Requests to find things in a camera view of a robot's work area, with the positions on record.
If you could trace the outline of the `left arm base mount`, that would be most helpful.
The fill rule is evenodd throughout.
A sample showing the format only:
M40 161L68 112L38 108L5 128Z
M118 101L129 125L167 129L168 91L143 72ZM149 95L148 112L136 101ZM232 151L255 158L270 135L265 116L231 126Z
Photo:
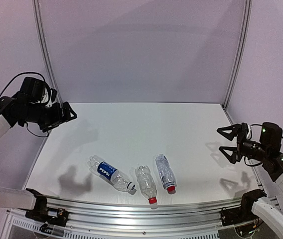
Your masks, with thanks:
M63 208L50 208L47 206L47 198L34 189L26 189L35 197L35 206L32 210L26 210L25 217L43 223L40 227L42 233L53 230L54 226L65 227L69 212Z

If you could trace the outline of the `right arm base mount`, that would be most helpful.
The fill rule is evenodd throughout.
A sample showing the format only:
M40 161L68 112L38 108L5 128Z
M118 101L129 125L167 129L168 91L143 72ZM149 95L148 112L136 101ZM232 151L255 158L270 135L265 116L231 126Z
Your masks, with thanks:
M255 189L243 194L239 207L223 207L220 211L222 225L229 226L255 220L257 216L252 213L252 206L262 197L267 197L267 194L261 189Z

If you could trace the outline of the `clear bottle red cap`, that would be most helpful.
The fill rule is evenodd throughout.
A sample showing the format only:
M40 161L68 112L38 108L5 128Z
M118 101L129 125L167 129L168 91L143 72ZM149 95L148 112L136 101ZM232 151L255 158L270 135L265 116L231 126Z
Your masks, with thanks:
M148 200L150 205L157 203L157 187L147 165L135 169L135 175L141 194Z

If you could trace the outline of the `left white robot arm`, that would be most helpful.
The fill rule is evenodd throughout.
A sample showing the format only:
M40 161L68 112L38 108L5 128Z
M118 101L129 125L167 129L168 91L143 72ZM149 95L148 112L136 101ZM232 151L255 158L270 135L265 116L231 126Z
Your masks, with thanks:
M0 139L16 124L25 126L35 123L43 132L75 120L77 114L68 102L54 103L47 107L40 103L24 103L10 97L0 98ZM25 210L25 215L33 220L45 222L51 218L66 219L63 209L47 207L47 198L33 189L15 190L0 187L0 208Z

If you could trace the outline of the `white bottle cap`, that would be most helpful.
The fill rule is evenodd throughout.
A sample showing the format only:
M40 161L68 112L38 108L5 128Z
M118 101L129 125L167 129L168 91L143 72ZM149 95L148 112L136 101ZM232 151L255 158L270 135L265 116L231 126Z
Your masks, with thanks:
M136 188L135 188L135 184L133 182L130 182L127 186L128 189L128 193L130 195L134 195L136 193Z

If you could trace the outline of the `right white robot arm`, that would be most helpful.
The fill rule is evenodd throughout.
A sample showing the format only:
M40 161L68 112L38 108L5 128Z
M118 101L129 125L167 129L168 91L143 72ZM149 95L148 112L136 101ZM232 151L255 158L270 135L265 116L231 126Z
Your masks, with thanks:
M232 164L241 160L256 160L256 166L262 166L283 193L283 129L272 122L264 122L260 126L259 141L252 140L253 126L244 122L218 128L220 135L229 141L236 141L235 147L221 146L219 151ZM220 216L224 227L255 221L254 229L264 223L283 239L283 213L270 204L267 194L261 189L244 193L239 207L222 208Z

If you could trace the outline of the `Pepsi label plastic bottle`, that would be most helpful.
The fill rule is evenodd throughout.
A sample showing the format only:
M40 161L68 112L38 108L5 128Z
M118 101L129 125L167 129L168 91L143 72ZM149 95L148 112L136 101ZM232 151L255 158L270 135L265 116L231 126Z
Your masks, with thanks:
M117 191L128 193L127 186L133 181L122 171L111 166L97 155L91 156L87 164L91 173L109 183Z

